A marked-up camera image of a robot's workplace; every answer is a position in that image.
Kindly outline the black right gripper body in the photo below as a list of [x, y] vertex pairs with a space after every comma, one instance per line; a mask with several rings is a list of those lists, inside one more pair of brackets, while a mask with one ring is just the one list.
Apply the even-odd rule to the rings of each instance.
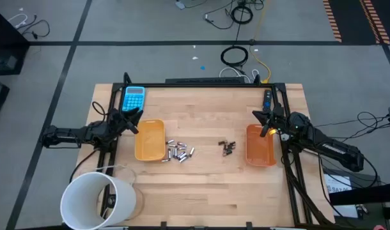
[[283, 107], [274, 107], [272, 110], [272, 125], [269, 128], [269, 131], [272, 129], [276, 130], [276, 134], [290, 136], [290, 131], [288, 129], [288, 120], [284, 116]]

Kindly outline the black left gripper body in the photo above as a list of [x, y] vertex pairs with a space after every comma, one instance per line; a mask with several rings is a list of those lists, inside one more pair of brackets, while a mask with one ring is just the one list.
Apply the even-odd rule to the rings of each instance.
[[125, 130], [130, 130], [133, 124], [127, 120], [117, 109], [112, 108], [109, 111], [109, 133], [112, 135], [121, 135]]

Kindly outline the orange plastic bin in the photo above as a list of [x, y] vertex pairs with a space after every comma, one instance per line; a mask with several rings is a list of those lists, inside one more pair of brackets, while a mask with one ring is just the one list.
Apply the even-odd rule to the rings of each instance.
[[260, 125], [248, 125], [246, 128], [246, 162], [257, 167], [276, 165], [273, 135], [261, 137]]

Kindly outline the blue calculator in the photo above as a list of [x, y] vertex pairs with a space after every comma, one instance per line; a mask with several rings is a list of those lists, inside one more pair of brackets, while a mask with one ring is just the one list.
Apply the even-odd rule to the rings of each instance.
[[146, 91], [142, 86], [127, 86], [125, 88], [121, 110], [127, 112], [138, 108], [143, 110]]

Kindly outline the black remote control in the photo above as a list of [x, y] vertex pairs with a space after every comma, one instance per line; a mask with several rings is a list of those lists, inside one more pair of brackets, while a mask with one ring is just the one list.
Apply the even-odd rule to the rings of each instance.
[[264, 91], [263, 95], [263, 111], [269, 111], [271, 108], [271, 102], [272, 102], [272, 91], [269, 89], [266, 89]]

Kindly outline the yellow plastic bin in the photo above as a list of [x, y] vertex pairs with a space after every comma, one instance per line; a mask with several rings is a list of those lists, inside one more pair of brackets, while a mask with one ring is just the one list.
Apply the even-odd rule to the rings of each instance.
[[135, 136], [135, 158], [138, 161], [159, 161], [165, 157], [165, 125], [161, 119], [146, 119], [138, 123]]

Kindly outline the white paper label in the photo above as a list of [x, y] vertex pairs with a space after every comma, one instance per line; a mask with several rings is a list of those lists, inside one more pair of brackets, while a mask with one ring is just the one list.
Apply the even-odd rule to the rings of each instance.
[[327, 185], [327, 191], [329, 194], [335, 192], [344, 192], [353, 189], [350, 178], [347, 176], [325, 174], [324, 178]]

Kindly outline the black side stand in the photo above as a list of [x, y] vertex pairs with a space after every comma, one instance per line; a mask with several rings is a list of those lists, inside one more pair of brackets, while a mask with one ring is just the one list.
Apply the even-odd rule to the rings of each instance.
[[357, 188], [329, 195], [333, 206], [390, 202], [390, 184], [370, 188]]

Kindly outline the black cabinet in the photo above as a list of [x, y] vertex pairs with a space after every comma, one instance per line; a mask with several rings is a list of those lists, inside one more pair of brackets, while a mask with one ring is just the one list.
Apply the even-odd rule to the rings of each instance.
[[18, 75], [30, 43], [0, 14], [0, 75]]

